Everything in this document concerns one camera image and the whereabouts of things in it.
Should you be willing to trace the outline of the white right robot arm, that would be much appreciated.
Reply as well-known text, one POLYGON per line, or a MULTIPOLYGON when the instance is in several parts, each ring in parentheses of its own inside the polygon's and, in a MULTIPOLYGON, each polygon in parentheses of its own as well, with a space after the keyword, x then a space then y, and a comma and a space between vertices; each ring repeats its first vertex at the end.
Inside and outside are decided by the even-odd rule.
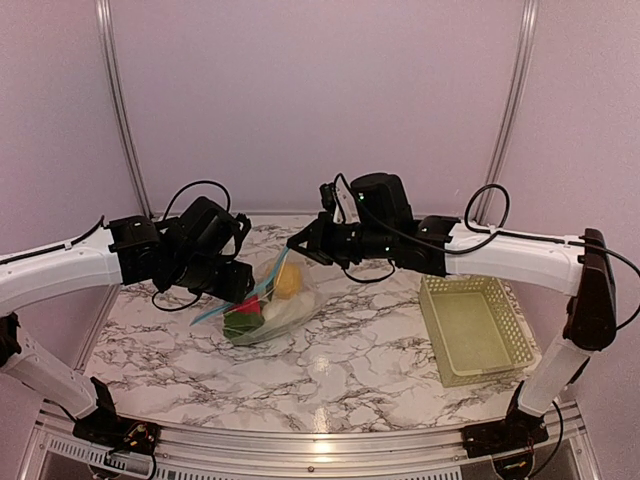
POLYGON ((589 358, 616 337, 615 282, 602 234, 587 229, 581 236, 541 236, 440 215, 418 220, 395 174, 368 174, 345 187, 357 221, 347 222, 335 183, 324 184, 322 211, 288 239, 288 248, 342 269, 384 259, 422 274, 496 277, 568 296, 565 326, 515 394, 516 410, 495 428, 502 446, 519 446, 534 431, 533 417, 542 416, 589 358))

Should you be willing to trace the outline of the red fake apple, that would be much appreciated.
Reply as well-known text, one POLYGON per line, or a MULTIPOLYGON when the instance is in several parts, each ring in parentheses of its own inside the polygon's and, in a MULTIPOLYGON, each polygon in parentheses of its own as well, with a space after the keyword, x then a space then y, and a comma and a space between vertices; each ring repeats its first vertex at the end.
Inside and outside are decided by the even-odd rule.
POLYGON ((236 311, 241 314, 260 314, 261 313, 261 302, 257 295, 251 296, 247 298, 242 304, 240 304, 236 311))

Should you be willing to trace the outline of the clear zip top bag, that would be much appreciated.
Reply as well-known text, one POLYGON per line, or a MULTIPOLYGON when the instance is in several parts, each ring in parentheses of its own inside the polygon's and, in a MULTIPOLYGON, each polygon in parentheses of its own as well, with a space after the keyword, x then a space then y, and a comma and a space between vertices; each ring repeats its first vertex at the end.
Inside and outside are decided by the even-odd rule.
POLYGON ((225 303, 195 317, 212 321, 235 346, 249 346, 292 332, 325 304, 305 258, 285 247, 254 271, 256 284, 239 304, 225 303))

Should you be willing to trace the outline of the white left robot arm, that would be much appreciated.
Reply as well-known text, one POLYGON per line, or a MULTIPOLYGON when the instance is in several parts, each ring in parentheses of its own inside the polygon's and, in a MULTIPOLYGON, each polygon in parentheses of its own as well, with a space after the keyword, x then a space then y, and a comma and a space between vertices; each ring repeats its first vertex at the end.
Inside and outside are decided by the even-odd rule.
POLYGON ((76 291, 150 281, 163 293, 181 287, 241 302, 253 288, 238 261, 250 219, 198 197, 180 216, 131 216, 98 222, 84 235, 1 260, 1 372, 63 407, 106 445, 125 438, 107 387, 75 372, 20 327, 19 309, 76 291))

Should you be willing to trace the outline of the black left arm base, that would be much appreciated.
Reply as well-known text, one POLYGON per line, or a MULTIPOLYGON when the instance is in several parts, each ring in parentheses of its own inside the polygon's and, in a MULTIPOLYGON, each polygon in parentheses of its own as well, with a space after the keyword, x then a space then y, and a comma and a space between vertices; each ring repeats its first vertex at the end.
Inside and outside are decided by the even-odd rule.
POLYGON ((124 417, 116 412, 108 387, 95 377, 90 378, 97 399, 97 408, 88 416, 74 421, 74 437, 110 448, 111 453, 155 453, 160 426, 153 422, 124 417))

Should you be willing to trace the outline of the yellow fake fruit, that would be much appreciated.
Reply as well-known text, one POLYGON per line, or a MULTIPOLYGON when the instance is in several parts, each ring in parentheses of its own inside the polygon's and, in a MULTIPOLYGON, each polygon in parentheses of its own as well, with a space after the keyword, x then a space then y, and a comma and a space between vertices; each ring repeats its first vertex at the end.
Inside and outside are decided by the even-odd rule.
POLYGON ((303 274, 301 268, 294 263, 285 263, 268 284, 266 298, 290 300, 303 289, 303 274))

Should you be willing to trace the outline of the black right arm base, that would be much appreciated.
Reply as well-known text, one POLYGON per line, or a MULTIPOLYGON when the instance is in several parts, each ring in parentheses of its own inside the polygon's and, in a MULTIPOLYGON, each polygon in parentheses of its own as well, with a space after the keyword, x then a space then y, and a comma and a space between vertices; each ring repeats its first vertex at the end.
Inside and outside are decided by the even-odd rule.
POLYGON ((531 448, 549 439, 544 416, 533 416, 519 408, 523 385, 521 381, 514 391, 504 418, 462 428, 463 448, 469 458, 531 448))

